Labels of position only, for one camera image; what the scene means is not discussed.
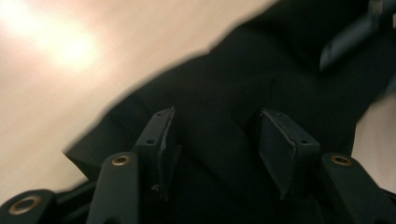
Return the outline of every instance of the light wood surface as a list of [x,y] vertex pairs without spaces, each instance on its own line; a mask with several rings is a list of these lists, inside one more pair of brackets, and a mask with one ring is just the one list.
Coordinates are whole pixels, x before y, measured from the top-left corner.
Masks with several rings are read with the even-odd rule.
[[[272,3],[0,0],[0,203],[83,181],[63,150],[122,96]],[[396,97],[369,112],[354,155],[396,191]]]

